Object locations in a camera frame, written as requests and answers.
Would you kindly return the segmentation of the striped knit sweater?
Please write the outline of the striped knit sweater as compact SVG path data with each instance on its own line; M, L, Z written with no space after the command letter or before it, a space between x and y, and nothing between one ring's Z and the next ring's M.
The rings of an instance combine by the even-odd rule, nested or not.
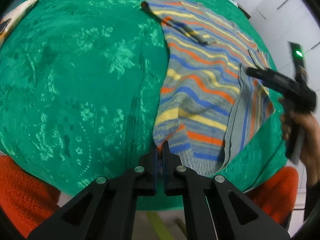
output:
M269 91L246 68L267 70L268 55L238 26L201 3L146 0L169 49L153 128L183 165L204 176L223 169L274 113Z

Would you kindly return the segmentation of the white wardrobe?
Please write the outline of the white wardrobe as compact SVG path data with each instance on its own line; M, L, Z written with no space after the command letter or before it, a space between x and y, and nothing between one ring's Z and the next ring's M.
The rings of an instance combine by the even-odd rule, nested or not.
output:
M293 77L289 42L302 46L309 86L319 92L319 26L302 0L236 0L265 42L279 72Z

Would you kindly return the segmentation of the green floral bedspread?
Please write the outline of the green floral bedspread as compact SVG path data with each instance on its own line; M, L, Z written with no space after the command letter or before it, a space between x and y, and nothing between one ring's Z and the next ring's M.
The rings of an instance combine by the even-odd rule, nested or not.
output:
M144 0L39 0L1 48L1 150L71 196L149 152L169 51ZM267 48L229 0L201 3Z

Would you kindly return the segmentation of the orange fleece trousers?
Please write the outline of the orange fleece trousers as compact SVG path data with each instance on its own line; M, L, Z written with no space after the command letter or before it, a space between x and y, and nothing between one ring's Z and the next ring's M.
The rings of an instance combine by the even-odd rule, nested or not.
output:
M295 207L298 172L285 166L246 196L283 225ZM1 209L23 238L59 209L60 191L27 174L9 156L1 156Z

